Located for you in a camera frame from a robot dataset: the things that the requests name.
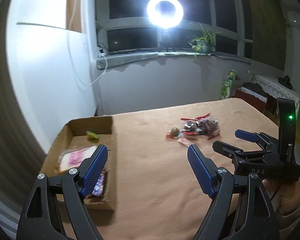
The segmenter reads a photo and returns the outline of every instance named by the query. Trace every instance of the white cable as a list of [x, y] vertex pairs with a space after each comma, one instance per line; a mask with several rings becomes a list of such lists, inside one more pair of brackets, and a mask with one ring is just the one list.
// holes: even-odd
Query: white cable
[[75, 70], [75, 67], [74, 67], [74, 61], [73, 61], [73, 57], [72, 57], [72, 53], [71, 53], [71, 48], [70, 48], [70, 29], [72, 27], [72, 23], [73, 23], [73, 20], [74, 20], [74, 14], [75, 14], [75, 10], [76, 10], [76, 7], [77, 7], [77, 0], [74, 0], [74, 5], [73, 5], [73, 9], [72, 9], [72, 14], [71, 14], [71, 18], [70, 18], [70, 22], [69, 22], [69, 28], [67, 30], [67, 48], [68, 48], [68, 53], [69, 53], [69, 57], [70, 57], [70, 62], [71, 62], [71, 66], [72, 66], [72, 70], [74, 71], [74, 74], [75, 76], [77, 77], [77, 79], [79, 80], [79, 82], [86, 86], [86, 87], [89, 87], [91, 85], [93, 85], [95, 82], [97, 82], [102, 76], [104, 73], [106, 73], [107, 69], [108, 69], [108, 60], [106, 58], [106, 56], [102, 55], [102, 57], [104, 57], [105, 61], [106, 61], [106, 67], [105, 67], [105, 70], [103, 71], [103, 73], [98, 76], [98, 78], [92, 82], [91, 84], [89, 85], [86, 85], [79, 77], [77, 71]]

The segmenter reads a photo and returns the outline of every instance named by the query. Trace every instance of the brown egg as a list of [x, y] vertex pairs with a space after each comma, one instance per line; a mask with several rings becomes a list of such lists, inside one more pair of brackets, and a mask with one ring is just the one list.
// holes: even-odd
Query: brown egg
[[172, 128], [170, 134], [174, 137], [178, 136], [179, 129], [178, 128]]

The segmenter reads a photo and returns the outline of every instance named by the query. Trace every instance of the window sill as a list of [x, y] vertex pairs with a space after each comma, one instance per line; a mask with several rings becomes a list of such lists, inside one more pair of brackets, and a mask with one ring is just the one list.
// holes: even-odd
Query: window sill
[[[135, 52], [132, 54], [116, 54], [106, 56], [108, 61], [108, 69], [120, 67], [140, 61], [156, 59], [158, 57], [187, 57], [194, 56], [203, 57], [203, 56], [215, 56], [223, 59], [235, 60], [239, 62], [244, 62], [250, 65], [251, 60], [244, 57], [239, 57], [237, 55], [223, 53], [223, 52], [213, 52], [211, 54], [200, 54], [194, 52]], [[105, 59], [99, 58], [97, 60], [97, 68], [98, 70], [104, 70], [106, 67]]]

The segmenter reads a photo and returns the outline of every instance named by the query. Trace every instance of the cardboard box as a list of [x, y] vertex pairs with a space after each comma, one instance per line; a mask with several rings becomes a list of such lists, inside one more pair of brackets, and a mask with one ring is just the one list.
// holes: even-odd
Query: cardboard box
[[263, 113], [266, 108], [267, 98], [244, 87], [236, 90], [234, 98], [240, 98], [246, 101], [261, 113]]
[[[100, 135], [98, 143], [94, 144], [87, 140], [87, 130]], [[115, 210], [117, 204], [117, 141], [111, 116], [82, 118], [68, 122], [54, 140], [43, 163], [41, 172], [47, 174], [49, 177], [57, 176], [55, 168], [58, 164], [58, 158], [64, 150], [99, 144], [104, 144], [108, 148], [108, 160], [104, 167], [104, 171], [107, 171], [106, 191], [102, 198], [88, 196], [84, 200], [84, 203], [90, 209]], [[63, 195], [58, 195], [58, 201], [63, 201]]]

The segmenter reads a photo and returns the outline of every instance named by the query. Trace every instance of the blue textured pad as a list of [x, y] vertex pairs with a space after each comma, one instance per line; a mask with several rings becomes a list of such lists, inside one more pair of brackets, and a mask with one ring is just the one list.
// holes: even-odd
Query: blue textured pad
[[208, 169], [205, 167], [202, 160], [192, 146], [188, 148], [188, 161], [203, 193], [207, 194], [210, 198], [213, 199], [217, 194], [213, 187], [213, 176], [209, 173]]
[[86, 174], [83, 176], [83, 186], [79, 193], [82, 198], [86, 198], [93, 192], [93, 189], [96, 186], [96, 183], [98, 182], [98, 179], [106, 164], [107, 159], [108, 149], [106, 146], [103, 146], [99, 150], [97, 157], [94, 159], [93, 163], [91, 163]]
[[259, 137], [255, 133], [243, 131], [243, 130], [237, 130], [235, 131], [234, 135], [239, 138], [243, 139], [248, 142], [258, 142]]

